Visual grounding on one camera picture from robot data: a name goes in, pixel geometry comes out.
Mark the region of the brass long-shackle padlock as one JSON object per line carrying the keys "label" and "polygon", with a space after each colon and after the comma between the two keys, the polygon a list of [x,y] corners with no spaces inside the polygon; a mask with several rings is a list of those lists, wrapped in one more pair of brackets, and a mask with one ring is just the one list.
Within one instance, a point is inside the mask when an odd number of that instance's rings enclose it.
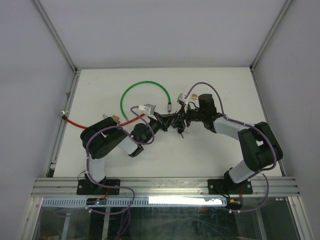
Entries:
{"label": "brass long-shackle padlock", "polygon": [[197,94],[192,94],[191,95],[191,99],[192,100],[198,100],[199,99],[199,96]]}

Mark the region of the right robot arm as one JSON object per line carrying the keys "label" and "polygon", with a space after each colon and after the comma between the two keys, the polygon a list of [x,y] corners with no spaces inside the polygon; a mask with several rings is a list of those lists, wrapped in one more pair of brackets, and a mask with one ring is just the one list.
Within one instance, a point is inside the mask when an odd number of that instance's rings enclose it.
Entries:
{"label": "right robot arm", "polygon": [[210,93],[201,94],[194,108],[190,107],[189,97],[184,93],[178,96],[177,102],[181,108],[171,125],[180,134],[191,122],[201,122],[208,131],[239,141],[242,161],[225,172],[217,188],[219,193],[236,193],[249,178],[259,171],[273,169],[283,158],[283,151],[266,122],[250,125],[224,116],[217,111]]}

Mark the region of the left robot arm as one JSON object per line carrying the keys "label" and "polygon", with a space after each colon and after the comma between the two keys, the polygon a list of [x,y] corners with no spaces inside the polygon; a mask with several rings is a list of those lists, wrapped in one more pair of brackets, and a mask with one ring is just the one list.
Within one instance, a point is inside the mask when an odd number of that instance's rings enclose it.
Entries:
{"label": "left robot arm", "polygon": [[138,123],[128,133],[112,117],[86,128],[80,134],[82,146],[87,155],[86,173],[77,185],[77,195],[120,194],[120,180],[108,179],[105,174],[105,160],[114,148],[118,147],[134,158],[143,150],[143,145],[151,144],[158,131],[166,132],[174,119],[174,114],[154,113],[149,122]]}

